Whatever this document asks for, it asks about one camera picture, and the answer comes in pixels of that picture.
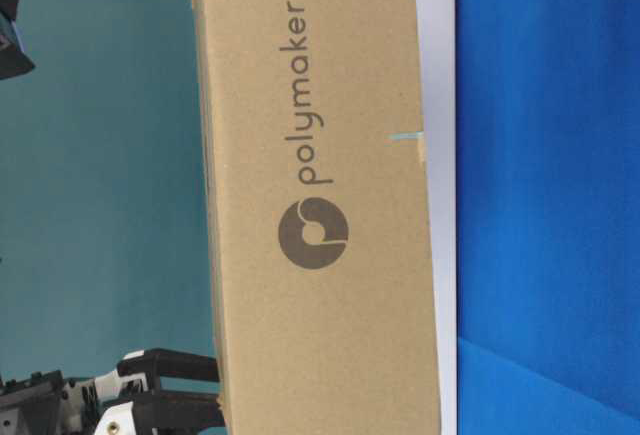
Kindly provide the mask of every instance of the teal background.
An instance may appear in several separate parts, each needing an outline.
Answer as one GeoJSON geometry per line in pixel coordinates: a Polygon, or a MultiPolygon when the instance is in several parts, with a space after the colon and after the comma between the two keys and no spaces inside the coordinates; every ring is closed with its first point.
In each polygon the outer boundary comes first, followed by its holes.
{"type": "Polygon", "coordinates": [[[22,0],[0,83],[0,372],[212,354],[190,0],[22,0]]]}

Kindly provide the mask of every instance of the polymaker logo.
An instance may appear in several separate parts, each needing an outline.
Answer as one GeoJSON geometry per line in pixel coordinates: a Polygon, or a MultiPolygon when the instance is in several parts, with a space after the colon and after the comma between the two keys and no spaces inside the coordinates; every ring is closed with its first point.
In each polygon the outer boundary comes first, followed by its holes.
{"type": "Polygon", "coordinates": [[[347,248],[349,225],[342,211],[324,198],[307,198],[285,212],[279,229],[280,247],[289,260],[308,270],[328,267],[347,248]],[[324,229],[317,243],[305,240],[306,231],[324,229]]]}

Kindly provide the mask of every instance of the cardboard box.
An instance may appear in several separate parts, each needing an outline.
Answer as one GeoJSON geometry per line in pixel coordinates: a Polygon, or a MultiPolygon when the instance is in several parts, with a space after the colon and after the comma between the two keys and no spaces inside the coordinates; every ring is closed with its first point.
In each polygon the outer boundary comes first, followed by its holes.
{"type": "Polygon", "coordinates": [[[435,435],[415,0],[194,0],[233,435],[435,435]]]}

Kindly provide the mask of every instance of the white surface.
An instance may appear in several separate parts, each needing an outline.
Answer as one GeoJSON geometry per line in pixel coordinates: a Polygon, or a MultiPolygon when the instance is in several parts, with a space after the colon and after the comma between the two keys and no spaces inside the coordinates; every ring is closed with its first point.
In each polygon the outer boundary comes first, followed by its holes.
{"type": "Polygon", "coordinates": [[[418,0],[442,433],[457,433],[455,0],[418,0]]]}
{"type": "MultiPolygon", "coordinates": [[[[132,358],[138,358],[144,355],[144,350],[129,353],[124,357],[124,360],[131,360],[132,358]]],[[[113,370],[106,375],[96,377],[94,382],[96,385],[96,394],[100,402],[106,402],[118,398],[122,387],[129,382],[140,381],[142,383],[142,389],[147,391],[149,385],[147,384],[147,376],[144,373],[134,373],[133,375],[121,377],[118,374],[118,369],[113,370]]]]}
{"type": "Polygon", "coordinates": [[[133,421],[133,402],[108,409],[100,419],[94,433],[95,435],[136,435],[133,421]],[[112,423],[114,427],[117,427],[117,430],[109,430],[109,425],[112,423]]]}

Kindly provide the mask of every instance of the screw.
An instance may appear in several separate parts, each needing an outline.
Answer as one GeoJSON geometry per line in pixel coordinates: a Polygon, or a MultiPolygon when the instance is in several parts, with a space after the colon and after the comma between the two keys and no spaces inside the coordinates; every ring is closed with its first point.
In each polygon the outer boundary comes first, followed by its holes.
{"type": "Polygon", "coordinates": [[[107,425],[107,433],[109,435],[118,435],[119,431],[120,425],[118,425],[116,422],[111,422],[109,425],[107,425]]]}

